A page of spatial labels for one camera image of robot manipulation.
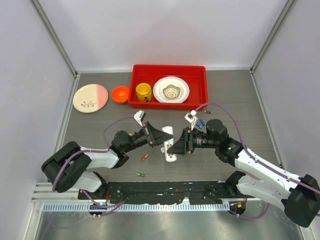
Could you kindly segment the white remote control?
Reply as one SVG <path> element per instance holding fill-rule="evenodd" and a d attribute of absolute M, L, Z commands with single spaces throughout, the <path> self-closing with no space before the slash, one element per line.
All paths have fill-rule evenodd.
<path fill-rule="evenodd" d="M 163 132 L 165 132 L 165 133 L 168 133 L 168 134 L 171 134 L 171 135 L 174 136 L 174 132 L 173 132 L 173 127 L 172 126 L 164 126 L 161 130 Z M 173 145 L 175 143 L 175 137 L 172 138 L 169 141 L 165 141 L 163 143 L 163 147 L 161 148 L 161 152 L 164 153 L 165 161 L 168 162 L 168 163 L 172 163 L 172 162 L 175 162 L 177 160 L 177 155 L 176 154 L 167 153 L 168 143 L 172 143 L 172 145 Z"/>

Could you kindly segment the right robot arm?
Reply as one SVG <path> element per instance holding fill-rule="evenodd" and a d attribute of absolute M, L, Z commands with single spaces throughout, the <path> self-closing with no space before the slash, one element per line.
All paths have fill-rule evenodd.
<path fill-rule="evenodd" d="M 180 139 L 168 149 L 170 154 L 192 154 L 195 149 L 214 149 L 224 163 L 238 168 L 226 180 L 226 193 L 258 198 L 276 206 L 297 225 L 307 228 L 320 212 L 320 187 L 309 174 L 301 177 L 258 156 L 229 136 L 218 119 L 206 123 L 206 131 L 184 128 Z"/>

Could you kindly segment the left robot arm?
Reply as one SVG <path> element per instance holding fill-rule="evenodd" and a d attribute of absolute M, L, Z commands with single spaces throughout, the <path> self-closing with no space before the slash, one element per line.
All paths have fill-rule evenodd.
<path fill-rule="evenodd" d="M 158 147 L 169 154 L 169 148 L 174 143 L 172 126 L 162 129 L 154 128 L 149 122 L 142 125 L 138 132 L 130 135 L 124 130 L 118 131 L 107 149 L 93 149 L 79 146 L 75 141 L 68 142 L 41 166 L 52 190 L 64 193 L 71 188 L 85 190 L 93 198 L 100 200 L 107 192 L 104 179 L 89 169 L 122 167 L 129 159 L 127 153 L 144 145 Z"/>

